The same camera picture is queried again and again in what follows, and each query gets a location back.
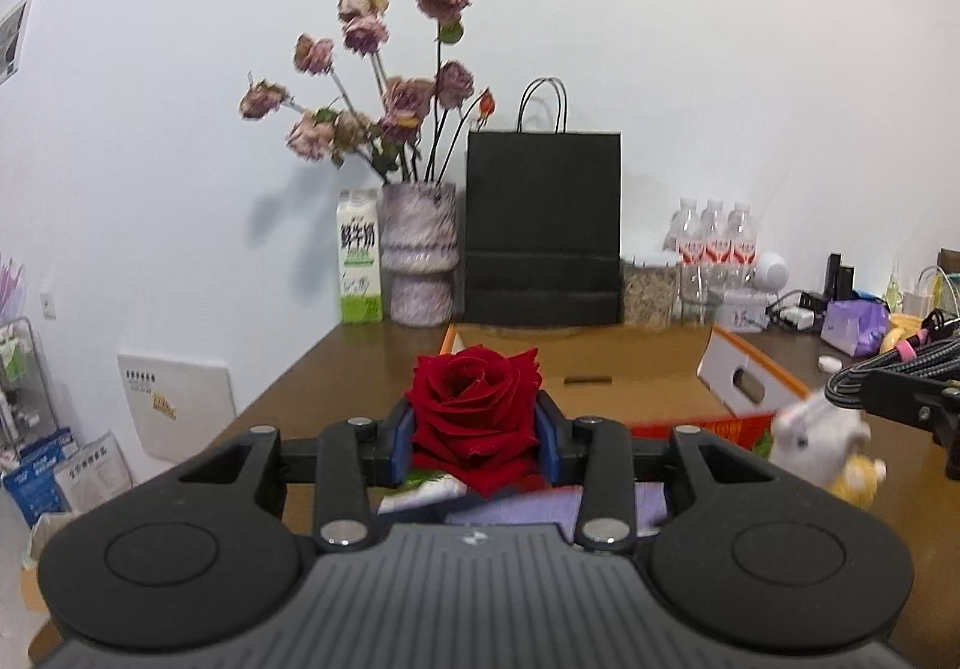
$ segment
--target white plush toy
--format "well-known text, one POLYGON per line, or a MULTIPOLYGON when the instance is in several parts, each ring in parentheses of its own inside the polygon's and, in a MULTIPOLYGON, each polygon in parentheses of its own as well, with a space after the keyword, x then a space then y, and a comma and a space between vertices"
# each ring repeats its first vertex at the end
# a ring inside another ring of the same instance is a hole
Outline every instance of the white plush toy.
POLYGON ((835 407, 824 391, 781 410, 770 431, 774 437, 770 463, 820 487, 831 485, 847 458, 870 440, 870 426, 860 411, 835 407))

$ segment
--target framed poster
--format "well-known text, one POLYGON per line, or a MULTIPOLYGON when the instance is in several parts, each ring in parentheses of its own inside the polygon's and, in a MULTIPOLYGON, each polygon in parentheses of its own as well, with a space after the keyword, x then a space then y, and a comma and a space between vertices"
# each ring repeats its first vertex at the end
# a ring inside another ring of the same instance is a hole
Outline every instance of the framed poster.
POLYGON ((20 67, 20 50, 27 29, 27 16, 32 0, 22 0, 16 8, 0 20, 0 84, 20 67))

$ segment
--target green and white carton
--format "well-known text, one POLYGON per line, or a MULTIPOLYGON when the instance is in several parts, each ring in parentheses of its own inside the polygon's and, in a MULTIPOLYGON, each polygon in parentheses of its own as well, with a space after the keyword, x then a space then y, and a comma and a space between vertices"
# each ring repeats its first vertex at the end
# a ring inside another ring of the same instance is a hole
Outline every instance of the green and white carton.
POLYGON ((383 319, 380 232, 376 190, 341 190, 337 204, 340 318, 344 323, 383 319))

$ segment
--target stuffed animal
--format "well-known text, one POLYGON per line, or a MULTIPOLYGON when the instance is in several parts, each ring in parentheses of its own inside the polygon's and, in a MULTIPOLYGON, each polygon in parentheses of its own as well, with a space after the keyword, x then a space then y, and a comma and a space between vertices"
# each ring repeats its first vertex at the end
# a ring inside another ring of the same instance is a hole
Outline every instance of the stuffed animal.
POLYGON ((871 461, 864 455, 851 455, 840 476, 827 490, 848 504, 869 509, 877 496, 877 487, 886 477, 887 466, 883 461, 871 461))
POLYGON ((781 410, 770 426, 770 463, 820 487, 840 476, 847 458, 870 440, 870 426, 859 410, 839 409, 824 391, 781 410))

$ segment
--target purple vase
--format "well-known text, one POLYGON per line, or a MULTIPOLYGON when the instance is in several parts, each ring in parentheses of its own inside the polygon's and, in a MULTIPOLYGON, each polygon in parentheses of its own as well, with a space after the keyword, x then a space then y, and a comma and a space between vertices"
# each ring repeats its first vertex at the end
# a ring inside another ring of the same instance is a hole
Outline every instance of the purple vase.
POLYGON ((392 273, 390 319, 432 328, 453 314, 451 271, 457 252, 456 188, 413 182, 383 187, 380 248, 392 273))

